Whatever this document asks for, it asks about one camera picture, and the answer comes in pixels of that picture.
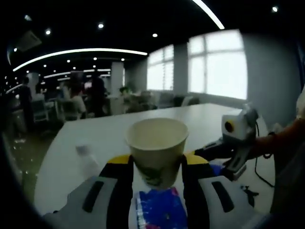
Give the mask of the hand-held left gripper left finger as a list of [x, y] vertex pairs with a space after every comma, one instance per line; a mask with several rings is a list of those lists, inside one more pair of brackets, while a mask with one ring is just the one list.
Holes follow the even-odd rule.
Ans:
[[99, 176], [75, 188], [65, 206], [43, 220], [52, 229], [127, 229], [133, 172], [131, 155], [112, 158]]

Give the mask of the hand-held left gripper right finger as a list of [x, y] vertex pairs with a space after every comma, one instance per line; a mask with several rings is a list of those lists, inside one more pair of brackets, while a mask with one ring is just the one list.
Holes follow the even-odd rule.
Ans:
[[224, 176], [214, 176], [208, 161], [192, 153], [182, 157], [183, 197], [190, 229], [258, 229], [264, 216], [248, 195]]

